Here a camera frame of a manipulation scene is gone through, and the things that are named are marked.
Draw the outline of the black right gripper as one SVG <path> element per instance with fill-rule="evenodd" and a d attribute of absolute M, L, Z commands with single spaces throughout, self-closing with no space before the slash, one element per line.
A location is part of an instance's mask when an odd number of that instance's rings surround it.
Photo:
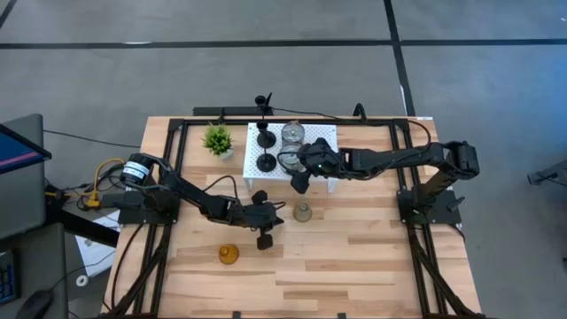
<path fill-rule="evenodd" d="M 334 150 L 327 140 L 318 137 L 313 143 L 302 144 L 296 153 L 305 171 L 291 174 L 291 187 L 299 194 L 305 194 L 309 188 L 309 179 L 313 176 L 324 178 L 344 178 L 344 154 L 340 148 Z"/>

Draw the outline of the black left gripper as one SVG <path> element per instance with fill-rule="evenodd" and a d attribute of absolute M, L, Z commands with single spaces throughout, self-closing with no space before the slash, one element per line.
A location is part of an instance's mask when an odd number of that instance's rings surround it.
<path fill-rule="evenodd" d="M 277 211 L 283 207 L 284 204 L 274 206 L 268 202 L 268 194 L 265 191 L 257 191 L 252 196 L 251 205 L 243 206 L 237 202 L 230 207 L 229 224 L 258 230 L 260 235 L 257 238 L 257 248 L 264 251 L 273 246 L 273 237 L 268 232 L 284 223 L 283 219 L 277 217 Z"/>

